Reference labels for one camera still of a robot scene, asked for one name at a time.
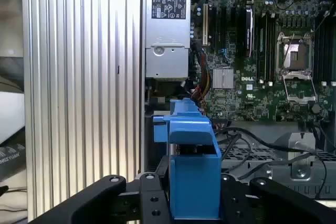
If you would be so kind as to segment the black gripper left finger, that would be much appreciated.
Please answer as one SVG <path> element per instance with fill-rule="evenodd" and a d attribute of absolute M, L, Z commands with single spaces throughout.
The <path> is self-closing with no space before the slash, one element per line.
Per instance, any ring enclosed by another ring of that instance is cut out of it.
<path fill-rule="evenodd" d="M 138 174 L 127 182 L 108 175 L 71 196 L 32 223 L 170 223 L 166 190 L 169 158 L 156 171 Z"/>

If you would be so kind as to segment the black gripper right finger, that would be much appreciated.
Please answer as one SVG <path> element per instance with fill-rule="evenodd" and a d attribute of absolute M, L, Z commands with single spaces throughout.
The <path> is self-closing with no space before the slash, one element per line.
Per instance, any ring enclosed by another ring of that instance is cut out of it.
<path fill-rule="evenodd" d="M 224 174 L 222 223 L 335 223 L 335 210 L 278 182 L 257 177 L 248 185 Z"/>

